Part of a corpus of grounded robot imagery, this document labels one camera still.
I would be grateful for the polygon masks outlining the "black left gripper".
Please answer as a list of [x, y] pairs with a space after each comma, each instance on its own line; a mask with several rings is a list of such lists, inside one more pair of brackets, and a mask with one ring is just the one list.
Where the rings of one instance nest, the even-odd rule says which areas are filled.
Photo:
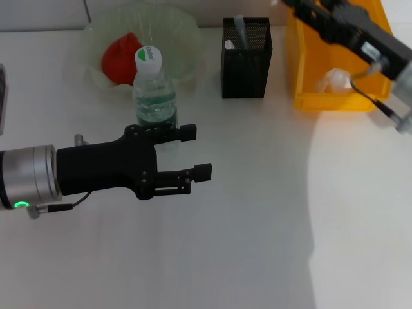
[[112, 142], [59, 149], [57, 181], [61, 193], [68, 196], [125, 187], [140, 200], [190, 194], [192, 182], [211, 179], [212, 164], [158, 172], [155, 145], [193, 141], [196, 135], [195, 124], [127, 126], [124, 134]]

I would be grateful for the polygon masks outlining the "grey silver pen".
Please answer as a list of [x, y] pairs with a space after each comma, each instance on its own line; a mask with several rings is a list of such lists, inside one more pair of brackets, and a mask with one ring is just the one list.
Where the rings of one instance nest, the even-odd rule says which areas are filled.
[[249, 49], [250, 43], [249, 43], [249, 39], [247, 35], [247, 29], [246, 29], [244, 17], [242, 15], [237, 15], [233, 18], [233, 20], [234, 20], [234, 25], [236, 27], [236, 31], [238, 33], [241, 47], [244, 50]]

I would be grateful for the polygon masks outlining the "green glass fruit plate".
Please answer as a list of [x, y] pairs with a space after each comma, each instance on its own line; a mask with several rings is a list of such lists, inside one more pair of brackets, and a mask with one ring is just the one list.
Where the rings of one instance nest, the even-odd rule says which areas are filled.
[[175, 85], [195, 78], [204, 48], [195, 18], [172, 5], [137, 1], [102, 14], [82, 31], [80, 61], [101, 91], [132, 94], [131, 86], [111, 82], [100, 65], [106, 48], [129, 32], [160, 50], [164, 70]]

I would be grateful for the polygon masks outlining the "white paper ball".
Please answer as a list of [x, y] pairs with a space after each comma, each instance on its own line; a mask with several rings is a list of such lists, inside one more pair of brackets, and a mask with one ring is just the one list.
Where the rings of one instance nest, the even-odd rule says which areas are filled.
[[352, 90], [350, 81], [351, 75], [349, 72], [340, 68], [333, 68], [325, 73], [315, 89], [318, 93], [348, 93]]

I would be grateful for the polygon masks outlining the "green label water bottle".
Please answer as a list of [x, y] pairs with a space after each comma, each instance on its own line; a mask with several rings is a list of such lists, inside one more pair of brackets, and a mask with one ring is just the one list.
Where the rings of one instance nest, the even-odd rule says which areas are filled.
[[133, 102], [139, 126], [177, 127], [177, 101], [173, 83], [163, 69], [161, 52], [154, 46], [143, 46], [135, 53], [136, 76]]

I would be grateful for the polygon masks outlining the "yellow plastic bin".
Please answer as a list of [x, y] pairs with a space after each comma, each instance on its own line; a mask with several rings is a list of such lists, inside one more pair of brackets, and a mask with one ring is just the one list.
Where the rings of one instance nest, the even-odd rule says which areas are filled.
[[289, 12], [286, 27], [286, 54], [294, 106], [304, 111], [354, 111], [367, 113], [374, 105], [354, 92], [350, 85], [336, 92], [322, 90], [319, 83], [333, 69], [357, 73], [366, 62], [350, 50], [325, 43], [315, 30]]

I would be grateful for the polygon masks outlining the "red orange fruit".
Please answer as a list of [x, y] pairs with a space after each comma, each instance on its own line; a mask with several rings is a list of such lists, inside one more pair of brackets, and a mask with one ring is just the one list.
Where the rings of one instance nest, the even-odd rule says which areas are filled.
[[104, 52], [101, 61], [102, 72], [115, 84], [132, 86], [137, 73], [135, 53], [142, 46], [133, 32], [125, 34]]

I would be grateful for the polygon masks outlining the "black mesh pen holder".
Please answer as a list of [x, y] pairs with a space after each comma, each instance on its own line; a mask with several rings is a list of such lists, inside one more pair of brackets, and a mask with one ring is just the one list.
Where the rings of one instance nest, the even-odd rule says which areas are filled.
[[248, 48], [244, 48], [234, 18], [223, 19], [221, 46], [221, 96], [223, 99], [263, 98], [272, 56], [268, 18], [244, 18]]

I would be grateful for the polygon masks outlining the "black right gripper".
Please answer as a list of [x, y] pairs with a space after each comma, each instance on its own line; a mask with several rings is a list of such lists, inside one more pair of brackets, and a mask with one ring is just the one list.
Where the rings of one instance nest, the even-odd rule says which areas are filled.
[[[390, 80], [412, 80], [412, 49], [371, 20], [368, 11], [350, 0], [320, 0], [327, 9], [334, 43], [368, 64], [383, 60], [382, 74]], [[314, 0], [281, 0], [317, 32], [324, 30], [326, 11]]]

